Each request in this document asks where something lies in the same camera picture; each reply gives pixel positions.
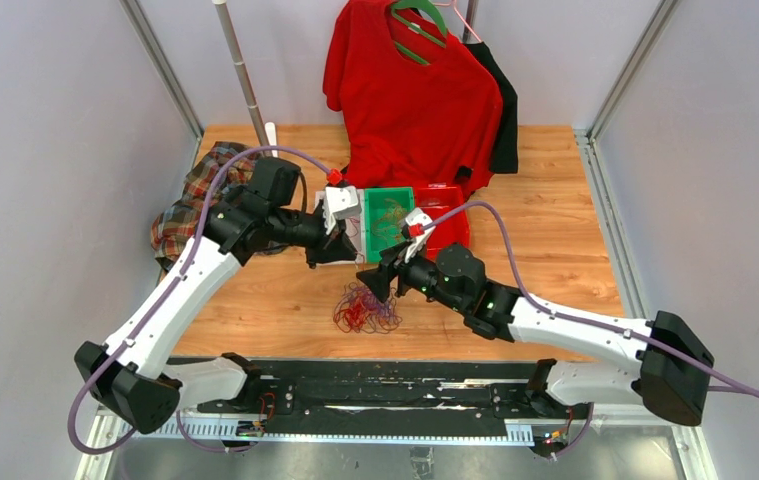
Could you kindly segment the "white plastic bin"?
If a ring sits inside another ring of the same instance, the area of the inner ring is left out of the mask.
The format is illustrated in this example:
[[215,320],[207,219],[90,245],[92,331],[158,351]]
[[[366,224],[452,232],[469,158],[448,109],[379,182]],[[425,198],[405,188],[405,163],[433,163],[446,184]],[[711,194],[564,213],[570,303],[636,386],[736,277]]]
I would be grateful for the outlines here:
[[365,233],[365,210],[364,210],[364,193],[362,189],[356,190],[359,203],[363,210],[358,217],[350,217],[345,220],[346,223],[346,235],[356,249],[356,258],[354,260],[340,260],[328,263],[331,265],[354,265],[359,267],[363,265],[366,258],[366,233]]

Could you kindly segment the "red t-shirt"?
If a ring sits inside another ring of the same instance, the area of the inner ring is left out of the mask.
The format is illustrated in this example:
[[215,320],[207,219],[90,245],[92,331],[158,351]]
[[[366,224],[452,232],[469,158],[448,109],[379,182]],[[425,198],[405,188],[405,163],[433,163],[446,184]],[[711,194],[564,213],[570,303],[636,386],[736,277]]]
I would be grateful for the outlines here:
[[349,1],[333,28],[322,92],[350,144],[343,173],[359,188],[487,186],[503,100],[455,37],[441,46],[406,26],[389,1]]

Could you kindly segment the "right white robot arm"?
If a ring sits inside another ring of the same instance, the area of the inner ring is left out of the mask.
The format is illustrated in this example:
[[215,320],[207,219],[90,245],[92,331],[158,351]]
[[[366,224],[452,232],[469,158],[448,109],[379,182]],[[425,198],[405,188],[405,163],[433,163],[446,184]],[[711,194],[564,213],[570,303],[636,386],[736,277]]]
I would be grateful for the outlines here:
[[659,311],[647,320],[595,314],[489,279],[484,262],[458,243],[434,260],[406,257],[405,249],[389,248],[376,267],[357,273],[378,300],[417,290],[460,314],[482,338],[590,357],[588,363],[537,363],[526,390],[535,414],[550,417],[578,404],[641,405],[674,424],[701,424],[714,357],[679,315]]

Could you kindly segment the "plaid flannel shirt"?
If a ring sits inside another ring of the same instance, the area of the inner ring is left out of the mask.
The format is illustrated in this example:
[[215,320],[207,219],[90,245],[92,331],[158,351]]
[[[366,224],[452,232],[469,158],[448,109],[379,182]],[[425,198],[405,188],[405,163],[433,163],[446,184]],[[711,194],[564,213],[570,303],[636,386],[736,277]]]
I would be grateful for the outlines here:
[[[229,160],[247,149],[249,146],[238,142],[215,142],[185,176],[179,200],[153,221],[150,243],[154,250],[154,258],[164,272],[172,268],[187,241],[195,234],[204,199],[218,171]],[[212,198],[212,207],[224,195],[249,182],[260,155],[248,155],[231,165]]]

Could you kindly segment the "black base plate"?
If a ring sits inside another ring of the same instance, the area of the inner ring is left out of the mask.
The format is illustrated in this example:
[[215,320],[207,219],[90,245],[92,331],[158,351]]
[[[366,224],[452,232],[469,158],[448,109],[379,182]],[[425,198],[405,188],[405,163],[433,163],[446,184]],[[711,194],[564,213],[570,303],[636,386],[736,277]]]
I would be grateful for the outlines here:
[[370,437],[498,437],[508,420],[559,427],[584,407],[558,407],[528,392],[527,362],[257,359],[256,376],[232,400],[202,413],[267,420],[277,434]]

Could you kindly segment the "black t-shirt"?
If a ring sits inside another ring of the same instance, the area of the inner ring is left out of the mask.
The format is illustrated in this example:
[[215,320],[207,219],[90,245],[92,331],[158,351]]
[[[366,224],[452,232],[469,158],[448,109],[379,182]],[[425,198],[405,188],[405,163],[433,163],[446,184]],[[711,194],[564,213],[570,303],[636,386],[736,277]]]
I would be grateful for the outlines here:
[[491,149],[489,170],[494,174],[516,174],[519,170],[518,95],[484,42],[468,43],[465,47],[492,76],[502,98],[501,116]]

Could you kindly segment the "green clothes hanger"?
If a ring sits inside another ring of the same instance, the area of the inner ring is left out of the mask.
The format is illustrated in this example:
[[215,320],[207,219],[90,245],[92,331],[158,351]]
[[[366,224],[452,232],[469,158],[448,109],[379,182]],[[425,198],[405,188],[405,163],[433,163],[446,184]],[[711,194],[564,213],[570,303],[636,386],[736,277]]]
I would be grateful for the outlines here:
[[447,48],[449,29],[431,1],[392,1],[386,7],[395,53],[413,64],[434,66],[437,50]]

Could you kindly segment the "metal rack pole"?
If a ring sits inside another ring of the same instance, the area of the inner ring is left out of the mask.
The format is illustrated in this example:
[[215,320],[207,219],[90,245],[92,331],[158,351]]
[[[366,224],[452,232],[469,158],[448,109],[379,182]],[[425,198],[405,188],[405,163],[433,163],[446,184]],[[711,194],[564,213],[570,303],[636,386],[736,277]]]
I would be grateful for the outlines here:
[[270,146],[270,139],[265,128],[265,121],[261,114],[260,107],[257,102],[249,71],[242,54],[237,32],[232,21],[232,17],[229,11],[226,0],[213,0],[221,30],[223,32],[227,48],[231,57],[231,62],[238,78],[238,83],[244,98],[246,109],[251,121],[251,124],[256,133],[257,140],[262,146]]

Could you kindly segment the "green plastic bin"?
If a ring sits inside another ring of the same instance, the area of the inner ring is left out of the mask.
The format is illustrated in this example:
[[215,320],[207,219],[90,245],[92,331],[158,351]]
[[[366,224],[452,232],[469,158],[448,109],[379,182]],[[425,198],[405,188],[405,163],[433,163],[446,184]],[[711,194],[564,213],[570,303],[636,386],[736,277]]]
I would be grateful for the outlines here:
[[400,222],[414,209],[411,187],[365,189],[366,262],[378,263],[381,252],[404,240]]

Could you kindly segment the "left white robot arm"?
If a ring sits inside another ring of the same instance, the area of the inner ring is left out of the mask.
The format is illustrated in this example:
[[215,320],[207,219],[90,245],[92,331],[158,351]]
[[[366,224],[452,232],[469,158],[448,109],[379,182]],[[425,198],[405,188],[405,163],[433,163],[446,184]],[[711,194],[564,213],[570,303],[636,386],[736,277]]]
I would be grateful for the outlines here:
[[356,187],[329,171],[321,202],[307,213],[289,207],[300,179],[296,164],[260,158],[247,184],[203,209],[200,233],[132,317],[104,342],[76,351],[86,393],[132,431],[153,433],[177,411],[208,401],[224,400],[238,413],[259,405],[261,386],[236,354],[187,365],[168,360],[202,307],[270,243],[303,248],[310,267],[355,259],[345,229],[362,211]]

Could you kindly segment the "pink clothes hanger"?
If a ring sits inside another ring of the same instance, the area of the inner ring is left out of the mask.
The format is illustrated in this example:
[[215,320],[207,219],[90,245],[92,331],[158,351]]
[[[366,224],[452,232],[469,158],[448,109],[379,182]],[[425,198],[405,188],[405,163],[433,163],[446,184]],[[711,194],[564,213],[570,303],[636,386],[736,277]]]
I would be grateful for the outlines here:
[[479,0],[450,0],[433,1],[438,8],[449,9],[459,19],[461,24],[460,40],[464,44],[481,44],[480,35],[474,29],[474,22],[478,13]]

